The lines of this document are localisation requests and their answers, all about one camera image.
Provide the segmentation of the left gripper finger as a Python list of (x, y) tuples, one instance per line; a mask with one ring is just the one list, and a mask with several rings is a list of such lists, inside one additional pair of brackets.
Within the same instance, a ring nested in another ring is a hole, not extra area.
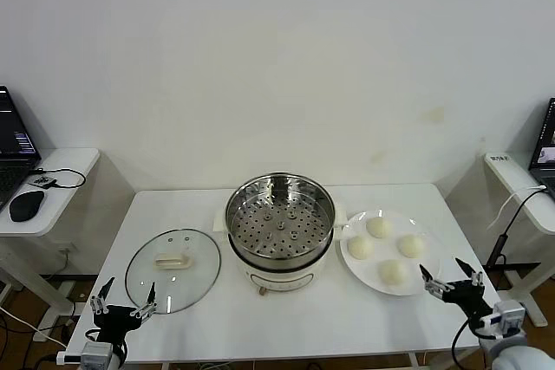
[(153, 282), (147, 296), (146, 304), (133, 310), (130, 316), (141, 321), (147, 321), (156, 310), (155, 296), (155, 283)]
[(90, 296), (89, 304), (95, 315), (106, 315), (108, 313), (108, 305), (106, 299), (109, 290), (114, 282), (114, 277), (111, 277), (100, 289), (97, 295)]

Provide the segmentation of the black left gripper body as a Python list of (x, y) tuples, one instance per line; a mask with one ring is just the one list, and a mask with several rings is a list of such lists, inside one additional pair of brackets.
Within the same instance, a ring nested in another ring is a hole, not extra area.
[(97, 341), (123, 344), (127, 333), (140, 327), (141, 318), (131, 307), (108, 305), (94, 313), (94, 324), (99, 329)]

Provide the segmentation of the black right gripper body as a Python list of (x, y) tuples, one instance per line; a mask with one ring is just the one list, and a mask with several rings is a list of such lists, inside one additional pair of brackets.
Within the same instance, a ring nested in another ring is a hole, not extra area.
[(449, 290), (443, 292), (443, 301), (458, 306), (471, 323), (478, 323), (493, 309), (484, 300), (485, 286), (472, 284), (471, 281), (455, 281), (448, 284)]

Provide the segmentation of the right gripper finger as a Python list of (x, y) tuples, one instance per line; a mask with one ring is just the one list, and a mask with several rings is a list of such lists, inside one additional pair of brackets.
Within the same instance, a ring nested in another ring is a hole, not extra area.
[(452, 286), (446, 282), (436, 280), (430, 272), (422, 265), (419, 265), (421, 277), (424, 281), (424, 289), (434, 297), (443, 297), (447, 292), (452, 290)]
[(455, 283), (457, 289), (482, 288), (484, 286), (483, 274), (481, 272), (476, 271), (469, 263), (458, 257), (455, 258), (455, 261), (467, 277), (466, 280), (460, 280)]

